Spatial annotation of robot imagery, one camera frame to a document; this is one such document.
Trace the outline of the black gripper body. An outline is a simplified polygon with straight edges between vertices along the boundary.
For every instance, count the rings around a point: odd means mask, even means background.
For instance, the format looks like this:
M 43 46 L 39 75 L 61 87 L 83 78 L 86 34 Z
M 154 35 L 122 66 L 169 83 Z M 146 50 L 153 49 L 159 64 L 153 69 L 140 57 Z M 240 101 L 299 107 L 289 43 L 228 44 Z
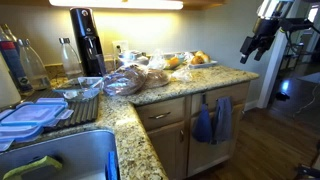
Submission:
M 277 19 L 258 18 L 253 27 L 254 36 L 250 45 L 251 50 L 269 50 L 278 28 L 279 21 Z

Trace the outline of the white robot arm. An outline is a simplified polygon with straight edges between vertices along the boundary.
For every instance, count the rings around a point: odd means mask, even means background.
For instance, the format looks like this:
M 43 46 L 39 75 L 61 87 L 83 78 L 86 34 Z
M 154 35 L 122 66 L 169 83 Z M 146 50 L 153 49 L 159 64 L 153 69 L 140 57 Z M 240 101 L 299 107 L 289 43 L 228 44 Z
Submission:
M 240 62 L 245 64 L 249 55 L 257 50 L 254 57 L 259 61 L 262 55 L 268 51 L 279 29 L 280 21 L 290 11 L 294 0 L 264 0 L 257 10 L 258 18 L 253 27 L 253 37 L 247 36 L 240 49 Z

